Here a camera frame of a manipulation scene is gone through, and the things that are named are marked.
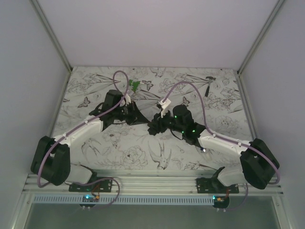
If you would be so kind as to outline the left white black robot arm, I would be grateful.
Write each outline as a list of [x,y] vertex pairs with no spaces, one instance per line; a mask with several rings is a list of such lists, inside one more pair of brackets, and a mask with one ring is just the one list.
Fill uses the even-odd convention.
[[92,176],[93,171],[82,165],[73,165],[72,152],[116,120],[128,125],[149,123],[127,94],[109,90],[104,102],[91,111],[78,126],[56,137],[44,136],[39,140],[30,167],[31,172],[55,186],[69,182],[80,184],[88,192],[95,190],[97,179]]

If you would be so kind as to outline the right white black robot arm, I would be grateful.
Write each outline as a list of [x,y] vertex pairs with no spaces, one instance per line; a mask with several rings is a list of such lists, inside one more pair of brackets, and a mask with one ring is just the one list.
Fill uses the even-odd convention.
[[151,135],[176,131],[182,134],[186,143],[201,150],[210,149],[239,157],[240,164],[236,167],[221,167],[215,172],[211,187],[217,193],[239,183],[265,189],[279,169],[277,159],[263,140],[241,141],[208,131],[206,126],[193,120],[185,105],[175,106],[172,112],[155,114],[148,127]]

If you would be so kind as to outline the black fuse box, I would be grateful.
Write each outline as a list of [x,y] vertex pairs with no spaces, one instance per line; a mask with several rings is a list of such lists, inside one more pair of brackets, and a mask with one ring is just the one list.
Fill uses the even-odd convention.
[[157,135],[159,132],[160,132],[160,128],[159,128],[158,125],[151,124],[151,123],[148,124],[148,133],[149,133],[150,135],[155,136],[155,135]]

